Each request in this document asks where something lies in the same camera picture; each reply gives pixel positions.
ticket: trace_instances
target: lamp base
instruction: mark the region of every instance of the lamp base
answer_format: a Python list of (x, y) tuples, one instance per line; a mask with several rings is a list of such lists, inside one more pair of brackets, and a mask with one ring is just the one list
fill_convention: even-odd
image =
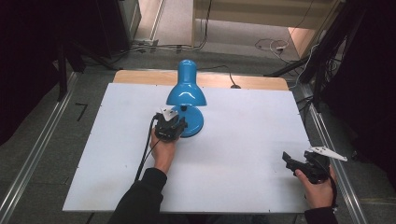
[(182, 106), (174, 106), (172, 110), (176, 110), (180, 118), (186, 118), (187, 128), (184, 129), (180, 135), (182, 138), (192, 137), (204, 127), (204, 116), (201, 111), (195, 106), (183, 106), (187, 107), (186, 110), (181, 109)]

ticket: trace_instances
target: person's arm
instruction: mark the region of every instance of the person's arm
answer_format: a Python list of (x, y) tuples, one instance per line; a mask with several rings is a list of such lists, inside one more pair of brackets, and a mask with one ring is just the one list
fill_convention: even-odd
[[(304, 212), (306, 222), (308, 224), (336, 224), (337, 219), (335, 218), (332, 210), (332, 183), (330, 179), (327, 179), (321, 184), (311, 184), (306, 175), (300, 171), (295, 171), (297, 177), (305, 188), (305, 197), (308, 201), (310, 210)], [(330, 167), (330, 175), (332, 179), (336, 181), (335, 172)]]
[(121, 198), (108, 224), (157, 223), (166, 183), (166, 174), (175, 156), (176, 141), (165, 143), (151, 133), (150, 147), (155, 163), (148, 168), (142, 180), (136, 181)]

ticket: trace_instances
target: black sleeve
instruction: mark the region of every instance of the black sleeve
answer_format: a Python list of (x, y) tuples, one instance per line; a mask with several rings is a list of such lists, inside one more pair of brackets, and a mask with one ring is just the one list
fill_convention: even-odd
[(161, 191), (166, 174), (148, 168), (141, 181), (136, 181), (121, 198), (108, 224), (156, 223), (163, 201)]
[(337, 224), (331, 207), (315, 208), (304, 212), (308, 224)]

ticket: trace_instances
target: lamp shade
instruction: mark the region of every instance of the lamp shade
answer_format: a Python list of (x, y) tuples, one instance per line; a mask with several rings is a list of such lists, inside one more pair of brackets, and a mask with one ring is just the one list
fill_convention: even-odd
[(206, 98), (197, 86), (197, 66), (191, 60), (178, 64), (177, 84), (169, 93), (167, 105), (206, 105)]

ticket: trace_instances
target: white tabletop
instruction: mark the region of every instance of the white tabletop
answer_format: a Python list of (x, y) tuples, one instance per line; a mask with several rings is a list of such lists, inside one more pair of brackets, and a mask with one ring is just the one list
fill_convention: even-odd
[[(149, 123), (172, 86), (109, 84), (64, 211), (113, 211), (133, 184)], [(177, 142), (162, 212), (301, 213), (304, 189), (282, 160), (310, 144), (290, 91), (202, 88), (205, 124)], [(153, 165), (151, 157), (145, 168)]]

